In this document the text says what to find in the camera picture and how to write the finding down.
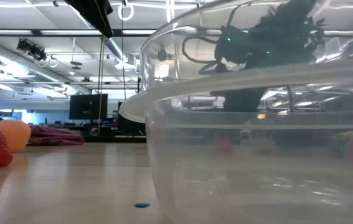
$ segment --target ceiling fixture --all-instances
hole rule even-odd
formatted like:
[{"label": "ceiling fixture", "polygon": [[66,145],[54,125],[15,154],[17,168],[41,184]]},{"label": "ceiling fixture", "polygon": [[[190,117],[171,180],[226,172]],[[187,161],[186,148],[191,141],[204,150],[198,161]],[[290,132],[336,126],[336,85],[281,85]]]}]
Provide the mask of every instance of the ceiling fixture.
[{"label": "ceiling fixture", "polygon": [[[123,15],[123,9],[125,8],[129,8],[130,9],[130,13],[128,17],[124,17]],[[134,8],[131,4],[129,4],[128,0],[123,0],[123,3],[120,4],[120,6],[118,6],[118,17],[122,20],[122,21],[128,21],[130,19],[132,19],[132,17],[134,16]]]},{"label": "ceiling fixture", "polygon": [[0,30],[0,35],[32,35],[31,30]]},{"label": "ceiling fixture", "polygon": [[34,60],[40,62],[43,62],[47,58],[43,47],[38,47],[37,45],[28,42],[26,39],[20,40],[16,49],[22,53],[27,53],[33,57]]},{"label": "ceiling fixture", "polygon": [[82,63],[81,62],[76,62],[74,61],[74,51],[75,51],[75,37],[72,39],[72,58],[71,58],[71,64],[74,65],[73,67],[71,67],[72,69],[75,69],[75,70],[81,70],[80,67],[78,66],[81,66]]}]

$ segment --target ceiling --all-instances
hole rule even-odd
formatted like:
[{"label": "ceiling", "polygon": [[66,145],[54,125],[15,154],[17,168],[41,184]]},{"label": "ceiling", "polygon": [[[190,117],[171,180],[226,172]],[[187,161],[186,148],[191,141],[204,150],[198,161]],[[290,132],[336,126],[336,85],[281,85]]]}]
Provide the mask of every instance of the ceiling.
[{"label": "ceiling", "polygon": [[[167,16],[166,0],[129,0],[130,5],[133,7],[133,14],[131,7],[124,8],[124,17],[129,17],[121,20],[118,14],[118,8],[121,1],[110,1],[114,12],[108,16],[108,20],[112,29],[151,29],[155,30],[165,23],[167,20],[181,15],[196,7],[197,1],[195,0],[176,0],[174,14]],[[204,4],[210,1],[201,0],[200,3]],[[72,7],[68,6],[63,1],[57,1],[59,7],[53,5],[53,0],[0,0],[0,29],[50,29],[50,30],[68,30],[68,29],[91,29],[92,26],[87,24],[86,21],[75,11]],[[16,49],[20,39],[27,39],[29,43],[37,45],[45,49],[48,59],[44,62],[35,62],[32,57],[27,54],[20,54]],[[103,89],[117,90],[137,89],[138,72],[139,72],[139,51],[147,37],[113,37],[112,40],[119,47],[119,49],[129,58],[128,64],[132,65],[134,69],[124,69],[120,66],[120,62],[114,55],[104,47],[103,51],[103,81],[112,82],[111,85],[103,85]],[[89,78],[91,82],[98,81],[100,72],[100,50],[101,40],[99,37],[25,37],[25,36],[8,36],[0,35],[0,48],[3,49],[4,54],[8,55],[8,59],[14,59],[14,62],[20,63],[24,68],[33,70],[38,66],[44,67],[42,71],[50,71],[56,75],[60,75],[64,79],[61,81],[81,82]],[[73,69],[74,65],[71,61],[83,63],[79,66],[80,70]],[[42,80],[39,78],[34,79],[35,76],[23,81],[39,82],[51,81]],[[58,91],[63,85],[10,85],[5,84],[10,88],[20,87],[24,89],[49,89]],[[80,85],[84,90],[96,90],[97,84]],[[7,91],[8,98],[19,97],[25,98],[25,94],[21,95],[18,91]]]}]

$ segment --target cable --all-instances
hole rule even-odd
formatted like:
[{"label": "cable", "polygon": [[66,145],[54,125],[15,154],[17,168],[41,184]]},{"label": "cable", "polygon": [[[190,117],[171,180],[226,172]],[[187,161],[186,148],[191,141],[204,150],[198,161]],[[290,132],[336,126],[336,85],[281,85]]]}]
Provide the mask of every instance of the cable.
[{"label": "cable", "polygon": [[6,65],[8,65],[10,62],[13,62],[15,59],[19,58],[24,52],[20,52],[19,54],[17,54],[17,56],[15,56],[12,60],[8,61],[7,63],[5,63],[4,65],[2,65],[2,67],[5,67]]},{"label": "cable", "polygon": [[102,89],[103,89],[103,67],[104,67],[104,36],[101,37],[101,44],[100,44],[100,56],[99,56],[99,74],[98,74],[98,89],[97,93],[100,95],[99,100],[99,120],[98,128],[97,128],[97,135],[100,135],[100,123],[101,123],[101,107],[102,107]]},{"label": "cable", "polygon": [[203,40],[205,42],[208,42],[210,44],[217,44],[217,41],[216,40],[211,40],[211,39],[208,39],[206,37],[199,37],[199,36],[192,36],[192,37],[186,37],[184,40],[183,40],[183,43],[182,43],[182,54],[187,58],[189,59],[191,62],[194,62],[194,63],[213,63],[213,62],[216,62],[216,60],[210,60],[210,61],[207,61],[207,60],[198,60],[198,59],[194,59],[192,57],[190,57],[187,52],[186,52],[186,43],[187,41],[189,40],[192,40],[192,39],[198,39],[198,40]]},{"label": "cable", "polygon": [[[124,29],[124,20],[121,20],[121,30]],[[121,50],[124,52],[124,36],[121,37]],[[122,54],[122,77],[124,81],[124,100],[126,100],[126,85],[125,85],[125,63],[124,54]]]}]

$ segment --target ceiling beam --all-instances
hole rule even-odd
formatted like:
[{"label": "ceiling beam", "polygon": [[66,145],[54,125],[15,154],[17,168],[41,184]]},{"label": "ceiling beam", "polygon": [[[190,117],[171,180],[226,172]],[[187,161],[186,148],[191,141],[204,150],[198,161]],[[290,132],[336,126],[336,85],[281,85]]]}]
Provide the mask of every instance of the ceiling beam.
[{"label": "ceiling beam", "polygon": [[[0,81],[0,84],[31,84],[31,85],[98,85],[99,82],[23,82],[23,81]],[[101,82],[103,85],[124,85],[124,82]],[[138,82],[125,82],[125,85],[137,85]]]},{"label": "ceiling beam", "polygon": [[[149,37],[153,29],[113,29],[113,37]],[[0,29],[0,37],[101,37],[92,29]]]}]

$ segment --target ceiling light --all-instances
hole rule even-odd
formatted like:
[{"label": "ceiling light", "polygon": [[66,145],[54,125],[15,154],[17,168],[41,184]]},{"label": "ceiling light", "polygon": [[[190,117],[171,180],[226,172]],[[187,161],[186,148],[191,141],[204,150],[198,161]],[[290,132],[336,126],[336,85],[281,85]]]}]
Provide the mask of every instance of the ceiling light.
[{"label": "ceiling light", "polygon": [[156,30],[123,30],[124,35],[151,35]]},{"label": "ceiling light", "polygon": [[99,30],[41,30],[43,35],[101,35]]},{"label": "ceiling light", "polygon": [[8,86],[6,86],[6,85],[2,85],[2,84],[0,84],[0,89],[2,89],[2,90],[8,90],[8,91],[13,91],[12,88],[10,88],[10,87],[8,87]]},{"label": "ceiling light", "polygon": [[0,35],[32,35],[31,30],[0,30]]},{"label": "ceiling light", "polygon": [[296,106],[307,106],[311,104],[313,104],[313,102],[307,101],[307,102],[297,103]]},{"label": "ceiling light", "polygon": [[329,89],[331,89],[332,87],[334,87],[334,86],[324,86],[324,87],[321,87],[318,91],[329,90]]}]

